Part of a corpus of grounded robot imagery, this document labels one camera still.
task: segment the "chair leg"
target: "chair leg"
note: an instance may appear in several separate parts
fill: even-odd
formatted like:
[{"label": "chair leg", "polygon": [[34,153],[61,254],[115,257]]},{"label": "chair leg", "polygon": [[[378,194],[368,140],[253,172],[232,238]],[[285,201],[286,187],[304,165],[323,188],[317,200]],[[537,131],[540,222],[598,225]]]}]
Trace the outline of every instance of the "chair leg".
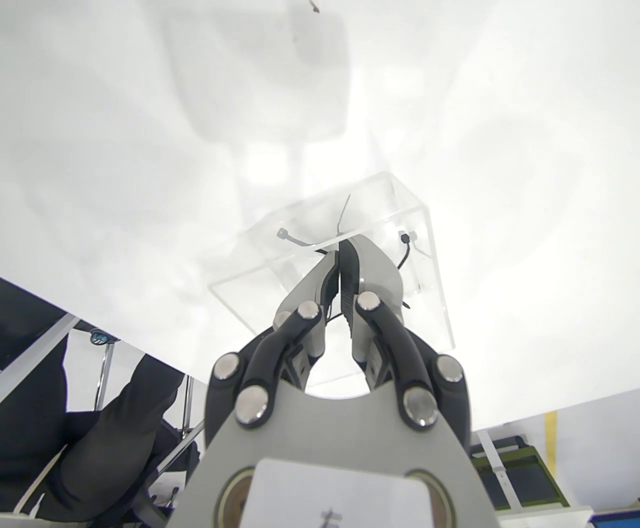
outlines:
[{"label": "chair leg", "polygon": [[111,359],[113,358],[113,348],[115,343],[107,343],[107,348],[102,357],[102,367],[100,368],[100,379],[95,392],[94,411],[101,411],[104,407],[104,395],[107,392],[107,381],[109,381],[109,371],[111,370]]}]

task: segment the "metal pivot bolt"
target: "metal pivot bolt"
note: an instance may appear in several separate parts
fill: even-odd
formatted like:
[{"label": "metal pivot bolt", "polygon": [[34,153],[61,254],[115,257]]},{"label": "metal pivot bolt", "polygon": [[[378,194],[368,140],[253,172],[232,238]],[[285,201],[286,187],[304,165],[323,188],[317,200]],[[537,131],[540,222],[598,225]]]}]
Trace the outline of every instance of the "metal pivot bolt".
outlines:
[{"label": "metal pivot bolt", "polygon": [[313,301],[304,301],[298,307],[298,313],[303,319],[313,319],[316,315],[318,315],[319,311],[320,307]]},{"label": "metal pivot bolt", "polygon": [[462,365],[457,359],[442,355],[438,357],[436,365],[438,366],[438,372],[449,383],[457,383],[462,379]]},{"label": "metal pivot bolt", "polygon": [[438,404],[433,394],[423,387],[409,387],[405,390],[402,403],[411,421],[426,429],[438,419]]},{"label": "metal pivot bolt", "polygon": [[273,329],[278,330],[279,327],[281,327],[284,324],[284,322],[289,318],[290,315],[291,315],[291,312],[288,312],[286,310],[276,314],[276,316],[273,318]]},{"label": "metal pivot bolt", "polygon": [[380,306],[380,297],[372,291],[364,291],[358,295],[358,305],[363,310],[370,312]]},{"label": "metal pivot bolt", "polygon": [[267,410],[269,394],[260,385],[249,385],[242,389],[236,399],[236,420],[248,426],[262,418]]},{"label": "metal pivot bolt", "polygon": [[226,380],[236,373],[239,364],[240,358],[238,354],[235,352],[224,354],[220,356],[215,365],[213,365],[213,375],[217,380]]}]

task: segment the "yellow stripe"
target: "yellow stripe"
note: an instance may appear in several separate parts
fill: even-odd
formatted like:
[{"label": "yellow stripe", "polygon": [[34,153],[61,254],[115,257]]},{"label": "yellow stripe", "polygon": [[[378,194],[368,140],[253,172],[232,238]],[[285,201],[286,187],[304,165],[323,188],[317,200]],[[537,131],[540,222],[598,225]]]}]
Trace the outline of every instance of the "yellow stripe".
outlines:
[{"label": "yellow stripe", "polygon": [[558,413],[553,411],[545,414],[545,442],[547,445],[547,469],[556,478],[556,442],[557,442]]}]

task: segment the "transparent acrylic box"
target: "transparent acrylic box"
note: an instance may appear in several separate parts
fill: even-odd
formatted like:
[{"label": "transparent acrylic box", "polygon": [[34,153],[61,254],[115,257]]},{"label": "transparent acrylic box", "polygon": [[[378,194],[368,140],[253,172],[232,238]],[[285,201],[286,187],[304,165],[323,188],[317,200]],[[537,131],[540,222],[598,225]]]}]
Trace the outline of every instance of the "transparent acrylic box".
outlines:
[{"label": "transparent acrylic box", "polygon": [[403,308],[404,324],[437,352],[450,351],[454,341],[429,211],[390,173],[268,214],[237,238],[230,254],[210,261],[209,290],[258,334],[271,326],[282,300],[321,260],[317,249],[337,249],[339,241],[362,234],[398,264],[406,251],[402,233],[411,239],[409,257],[400,270],[404,301],[410,306]]}]

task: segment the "gray gripper base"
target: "gray gripper base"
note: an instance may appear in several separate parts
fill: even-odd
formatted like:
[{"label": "gray gripper base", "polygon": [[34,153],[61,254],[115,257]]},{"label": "gray gripper base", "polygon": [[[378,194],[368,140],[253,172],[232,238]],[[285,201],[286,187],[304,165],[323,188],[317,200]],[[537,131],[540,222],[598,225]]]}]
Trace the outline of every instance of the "gray gripper base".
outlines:
[{"label": "gray gripper base", "polygon": [[410,429],[398,414],[393,383],[359,398],[330,400],[309,396],[282,381],[273,414],[261,428],[247,431],[233,413],[229,416],[189,481],[169,526],[211,528],[225,483],[264,457],[392,475],[424,469],[449,492],[456,527],[498,527],[480,478],[449,425],[440,417],[427,432]]}]

